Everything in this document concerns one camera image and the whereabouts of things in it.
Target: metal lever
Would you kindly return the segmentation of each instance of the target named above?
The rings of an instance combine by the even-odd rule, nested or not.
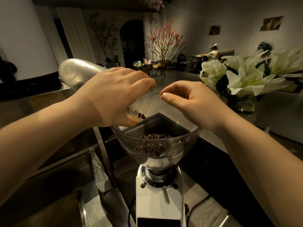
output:
[[[163,187],[163,192],[164,192],[165,201],[169,204],[170,203],[169,195],[167,194],[165,187]]]

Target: picture on wall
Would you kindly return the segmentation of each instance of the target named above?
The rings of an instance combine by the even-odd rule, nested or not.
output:
[[[220,34],[221,25],[212,25],[209,27],[209,35],[219,35]]]
[[[260,31],[279,30],[283,17],[271,17],[263,19]]]

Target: white shirt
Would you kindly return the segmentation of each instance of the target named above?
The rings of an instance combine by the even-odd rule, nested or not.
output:
[[[217,53],[217,50],[213,50],[209,54],[207,54],[208,61],[214,61],[216,59]]]

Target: arched doorway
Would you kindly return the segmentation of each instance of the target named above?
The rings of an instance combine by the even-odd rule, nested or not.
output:
[[[120,29],[120,38],[125,67],[132,68],[134,61],[143,61],[145,58],[143,21],[129,20],[124,23]]]

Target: vase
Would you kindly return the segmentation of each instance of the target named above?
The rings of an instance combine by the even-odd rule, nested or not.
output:
[[[246,101],[237,101],[232,102],[228,100],[224,100],[226,105],[236,112],[239,116],[247,120],[248,122],[254,124],[256,121],[257,115],[255,111],[255,104],[250,100]]]

